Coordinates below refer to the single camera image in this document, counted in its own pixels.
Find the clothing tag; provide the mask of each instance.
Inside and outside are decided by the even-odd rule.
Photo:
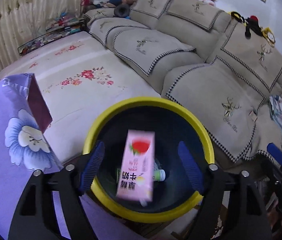
[[[256,120],[258,119],[257,115],[254,113],[254,111],[251,111],[249,116],[251,117],[253,122],[256,122]]]

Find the bed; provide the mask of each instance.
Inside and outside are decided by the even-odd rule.
[[[127,98],[160,97],[132,68],[86,32],[62,38],[20,58],[0,80],[34,73],[53,121],[44,136],[62,163],[82,153],[93,121]]]

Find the red strawberry picture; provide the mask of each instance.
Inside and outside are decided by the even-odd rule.
[[[130,144],[130,150],[133,152],[133,155],[143,155],[148,151],[150,143],[150,141],[145,139],[135,139],[132,141],[132,144]]]

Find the blue flower petal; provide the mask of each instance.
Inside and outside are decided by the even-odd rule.
[[[5,135],[4,144],[6,147],[10,147],[12,143],[18,141],[18,135],[21,129],[22,129],[22,123],[20,119],[13,117],[9,120],[8,127],[4,132]]]
[[[21,147],[18,141],[11,144],[9,148],[9,155],[11,157],[11,163],[16,166],[20,166],[23,159],[23,147]]]
[[[23,163],[28,170],[40,169],[44,171],[45,168],[51,168],[52,153],[46,153],[41,149],[33,152],[28,146],[23,148]]]
[[[27,111],[25,111],[24,109],[21,109],[18,112],[18,117],[22,122],[22,126],[28,125],[30,127],[39,129],[39,126],[37,122],[35,121],[35,118],[32,115],[30,115]]]

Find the yellow and black bucket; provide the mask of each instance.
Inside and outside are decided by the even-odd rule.
[[[155,158],[166,172],[155,182],[153,201],[117,198],[116,168],[121,166],[128,130],[155,132]],[[121,101],[105,110],[93,123],[83,149],[87,154],[97,140],[105,143],[105,157],[91,189],[98,200],[115,214],[142,223],[173,220],[191,210],[202,198],[194,192],[177,153],[184,141],[190,152],[214,163],[211,140],[199,120],[184,107],[162,98],[138,97]]]

